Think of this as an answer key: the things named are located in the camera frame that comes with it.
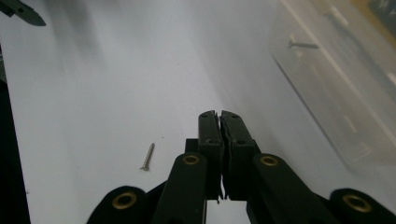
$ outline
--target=screw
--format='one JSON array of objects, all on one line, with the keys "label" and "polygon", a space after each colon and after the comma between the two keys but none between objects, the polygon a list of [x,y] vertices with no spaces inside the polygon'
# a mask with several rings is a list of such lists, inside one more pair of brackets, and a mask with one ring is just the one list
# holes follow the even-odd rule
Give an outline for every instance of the screw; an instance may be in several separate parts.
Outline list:
[{"label": "screw", "polygon": [[154,150],[154,147],[155,147],[154,143],[152,143],[151,146],[149,146],[148,155],[146,156],[143,166],[140,167],[140,170],[144,170],[144,171],[149,170],[149,160],[151,159],[151,154],[152,154],[152,151]]},{"label": "screw", "polygon": [[305,44],[305,43],[294,43],[292,40],[289,41],[289,49],[292,47],[300,47],[304,49],[318,49],[319,46],[316,44]]}]

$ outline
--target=transparent plastic bin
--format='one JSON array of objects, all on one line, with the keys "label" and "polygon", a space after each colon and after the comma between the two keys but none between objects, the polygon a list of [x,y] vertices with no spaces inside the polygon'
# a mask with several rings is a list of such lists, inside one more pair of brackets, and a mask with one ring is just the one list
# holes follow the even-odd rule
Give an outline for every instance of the transparent plastic bin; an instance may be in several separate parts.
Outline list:
[{"label": "transparent plastic bin", "polygon": [[279,0],[270,50],[344,161],[394,165],[396,37],[355,2]]}]

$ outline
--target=white table surface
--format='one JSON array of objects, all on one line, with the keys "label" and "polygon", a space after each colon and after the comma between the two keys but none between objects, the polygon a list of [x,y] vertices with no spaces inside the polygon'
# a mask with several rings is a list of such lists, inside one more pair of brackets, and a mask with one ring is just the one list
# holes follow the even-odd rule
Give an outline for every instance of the white table surface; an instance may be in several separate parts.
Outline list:
[{"label": "white table surface", "polygon": [[[346,167],[273,61],[275,2],[26,0],[45,27],[0,14],[32,222],[84,223],[112,189],[156,187],[212,109],[314,192],[359,189],[396,212],[395,167]],[[210,202],[207,223],[249,223],[245,205]]]}]

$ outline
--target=metal screw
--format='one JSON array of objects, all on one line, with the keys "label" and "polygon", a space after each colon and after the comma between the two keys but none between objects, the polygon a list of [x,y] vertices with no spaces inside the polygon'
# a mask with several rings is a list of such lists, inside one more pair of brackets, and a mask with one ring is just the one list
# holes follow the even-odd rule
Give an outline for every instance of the metal screw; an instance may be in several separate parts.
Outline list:
[{"label": "metal screw", "polygon": [[304,49],[318,49],[319,46],[316,44],[305,44],[305,43],[294,43],[292,40],[289,41],[289,48],[299,47]]},{"label": "metal screw", "polygon": [[155,147],[154,143],[151,144],[151,146],[149,146],[148,155],[146,156],[146,159],[145,159],[145,162],[143,163],[143,166],[140,167],[140,170],[144,170],[144,171],[148,171],[149,170],[149,160],[151,159],[151,154],[152,154],[152,151],[154,150],[154,147]]}]

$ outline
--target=white surface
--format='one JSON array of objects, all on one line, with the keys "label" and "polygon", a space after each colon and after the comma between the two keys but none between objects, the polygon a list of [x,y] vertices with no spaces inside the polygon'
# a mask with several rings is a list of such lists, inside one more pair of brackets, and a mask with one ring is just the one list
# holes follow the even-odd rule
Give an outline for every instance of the white surface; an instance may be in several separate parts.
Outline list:
[{"label": "white surface", "polygon": [[[322,196],[360,189],[396,211],[394,168],[349,171],[274,63],[274,1],[26,3],[47,26],[2,14],[0,41],[33,223],[83,223],[112,189],[162,183],[210,109]],[[210,203],[207,223],[249,223],[245,204]]]}]

